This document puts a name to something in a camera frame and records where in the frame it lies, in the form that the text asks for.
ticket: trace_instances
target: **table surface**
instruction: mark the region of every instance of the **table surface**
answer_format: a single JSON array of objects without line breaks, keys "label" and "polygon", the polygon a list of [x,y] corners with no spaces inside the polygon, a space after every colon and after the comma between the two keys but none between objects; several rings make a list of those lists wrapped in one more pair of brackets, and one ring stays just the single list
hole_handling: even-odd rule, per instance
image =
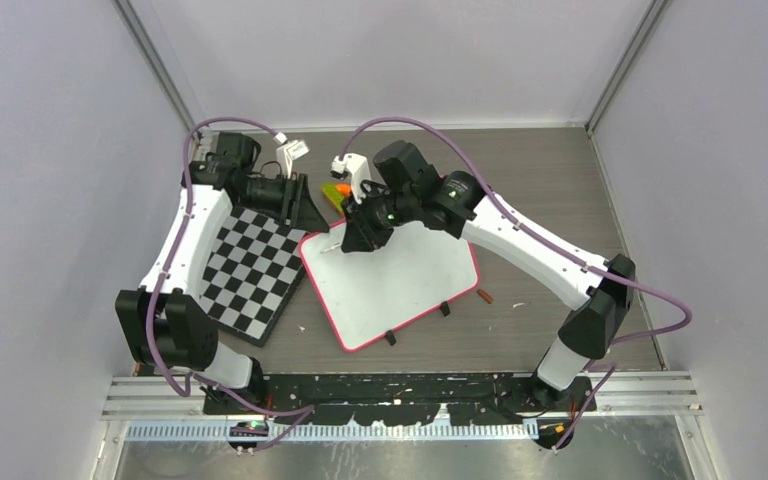
[{"label": "table surface", "polygon": [[[447,134],[470,155],[488,183],[524,215],[593,253],[611,258],[622,251],[584,129],[458,130]],[[340,217],[319,189],[334,181],[328,173],[330,162],[348,135],[290,135],[304,138],[311,149],[295,169],[309,175],[314,202],[329,222]],[[265,136],[255,137],[264,146],[261,162],[272,160],[274,143]],[[415,143],[441,173],[465,170],[448,147],[418,130],[366,132],[350,151],[371,159],[395,140]],[[354,353],[343,351],[307,279],[302,280],[264,347],[224,334],[223,341],[258,359],[268,373],[531,371],[569,311],[521,270],[480,247],[475,250],[481,271],[479,287],[494,302],[488,304],[469,293],[451,304],[450,316],[432,313],[396,332],[394,346],[382,340]],[[638,301],[620,334],[647,328]],[[654,344],[648,339],[613,347],[606,360],[618,362],[621,369],[660,369]]]}]

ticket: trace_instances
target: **orange object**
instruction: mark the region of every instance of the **orange object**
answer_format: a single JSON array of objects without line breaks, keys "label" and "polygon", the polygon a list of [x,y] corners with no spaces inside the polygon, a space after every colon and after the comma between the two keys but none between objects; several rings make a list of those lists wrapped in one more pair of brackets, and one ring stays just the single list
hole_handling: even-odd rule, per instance
[{"label": "orange object", "polygon": [[493,303],[493,297],[491,297],[489,293],[485,292],[484,290],[481,290],[480,288],[478,289],[478,295],[480,295],[485,302]]}]

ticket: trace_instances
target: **yellow object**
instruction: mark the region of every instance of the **yellow object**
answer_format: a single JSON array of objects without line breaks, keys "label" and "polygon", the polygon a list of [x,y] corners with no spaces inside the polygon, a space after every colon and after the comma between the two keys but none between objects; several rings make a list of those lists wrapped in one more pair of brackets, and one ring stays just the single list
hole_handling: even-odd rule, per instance
[{"label": "yellow object", "polygon": [[344,197],[348,197],[349,195],[352,194],[352,187],[345,183],[338,183],[337,191],[340,192],[340,195]]},{"label": "yellow object", "polygon": [[339,186],[334,185],[333,183],[323,184],[322,194],[325,195],[325,198],[328,200],[328,203],[330,203],[331,206],[337,210],[340,216],[344,217],[345,214],[343,213],[343,207],[340,206],[340,203],[343,202],[343,194],[340,193]]}]

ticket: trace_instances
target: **black and white checkered pattern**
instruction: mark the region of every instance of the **black and white checkered pattern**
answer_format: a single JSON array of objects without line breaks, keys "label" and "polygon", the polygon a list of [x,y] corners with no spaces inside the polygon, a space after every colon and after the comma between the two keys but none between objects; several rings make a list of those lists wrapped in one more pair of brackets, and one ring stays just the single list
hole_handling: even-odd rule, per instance
[{"label": "black and white checkered pattern", "polygon": [[207,261],[201,307],[224,330],[263,346],[304,275],[304,235],[252,210],[234,210]]}]

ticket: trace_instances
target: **white wall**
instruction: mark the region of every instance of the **white wall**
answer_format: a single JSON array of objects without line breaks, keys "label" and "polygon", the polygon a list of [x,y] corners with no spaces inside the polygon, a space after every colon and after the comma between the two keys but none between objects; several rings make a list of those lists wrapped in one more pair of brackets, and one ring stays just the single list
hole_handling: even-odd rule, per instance
[{"label": "white wall", "polygon": [[196,117],[583,123],[648,0],[133,0]]},{"label": "white wall", "polygon": [[183,133],[110,1],[0,1],[0,480],[85,469]]},{"label": "white wall", "polygon": [[673,2],[596,138],[640,277],[697,315],[668,359],[733,477],[768,478],[768,1]]}]

